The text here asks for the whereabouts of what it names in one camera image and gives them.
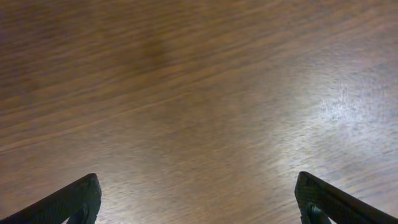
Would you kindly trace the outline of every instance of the wooden table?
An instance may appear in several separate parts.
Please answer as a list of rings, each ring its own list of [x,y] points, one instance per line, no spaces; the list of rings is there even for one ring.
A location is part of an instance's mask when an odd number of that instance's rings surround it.
[[[0,218],[300,223],[307,170],[398,217],[398,2],[0,0]]]

